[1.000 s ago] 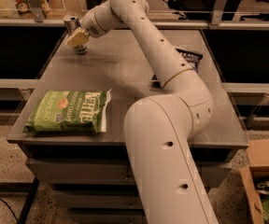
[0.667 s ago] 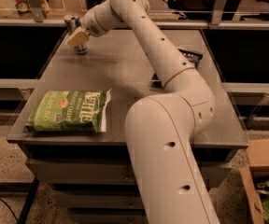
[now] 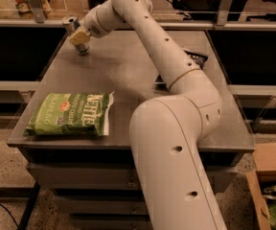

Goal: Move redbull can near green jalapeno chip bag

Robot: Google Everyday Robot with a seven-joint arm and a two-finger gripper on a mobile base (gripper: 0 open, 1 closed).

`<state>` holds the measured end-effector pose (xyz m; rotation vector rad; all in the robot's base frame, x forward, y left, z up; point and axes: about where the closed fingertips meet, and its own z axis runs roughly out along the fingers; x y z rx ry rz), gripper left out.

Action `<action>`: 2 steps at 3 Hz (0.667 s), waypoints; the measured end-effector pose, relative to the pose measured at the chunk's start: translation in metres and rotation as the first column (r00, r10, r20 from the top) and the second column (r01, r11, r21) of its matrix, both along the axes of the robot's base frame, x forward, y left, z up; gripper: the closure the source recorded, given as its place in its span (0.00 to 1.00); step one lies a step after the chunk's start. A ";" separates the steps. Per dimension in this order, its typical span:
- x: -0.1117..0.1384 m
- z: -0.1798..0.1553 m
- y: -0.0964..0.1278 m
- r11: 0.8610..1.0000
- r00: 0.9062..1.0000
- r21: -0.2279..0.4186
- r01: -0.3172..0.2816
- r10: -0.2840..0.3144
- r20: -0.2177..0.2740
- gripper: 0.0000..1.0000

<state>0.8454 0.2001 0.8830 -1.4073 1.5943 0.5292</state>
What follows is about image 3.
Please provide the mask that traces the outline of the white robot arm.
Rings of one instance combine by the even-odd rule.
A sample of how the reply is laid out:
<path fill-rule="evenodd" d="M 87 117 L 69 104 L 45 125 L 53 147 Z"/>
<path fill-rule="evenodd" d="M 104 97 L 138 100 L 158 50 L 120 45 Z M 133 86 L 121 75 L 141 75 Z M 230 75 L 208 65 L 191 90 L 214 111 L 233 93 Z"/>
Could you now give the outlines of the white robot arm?
<path fill-rule="evenodd" d="M 227 230 L 197 150 L 219 126 L 222 100 L 200 67 L 152 18 L 150 0 L 108 0 L 92 9 L 73 42 L 129 25 L 169 93 L 133 112 L 129 140 L 153 230 Z"/>

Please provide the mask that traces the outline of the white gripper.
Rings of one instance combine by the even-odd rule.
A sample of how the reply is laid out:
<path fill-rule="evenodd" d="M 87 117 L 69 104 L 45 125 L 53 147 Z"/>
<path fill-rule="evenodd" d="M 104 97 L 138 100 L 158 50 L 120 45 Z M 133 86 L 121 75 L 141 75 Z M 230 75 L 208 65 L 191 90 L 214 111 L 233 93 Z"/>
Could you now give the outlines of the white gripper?
<path fill-rule="evenodd" d="M 110 0 L 91 9 L 78 27 L 69 35 L 73 45 L 85 44 L 91 35 L 100 38 L 117 29 L 126 29 L 128 23 L 112 7 Z"/>

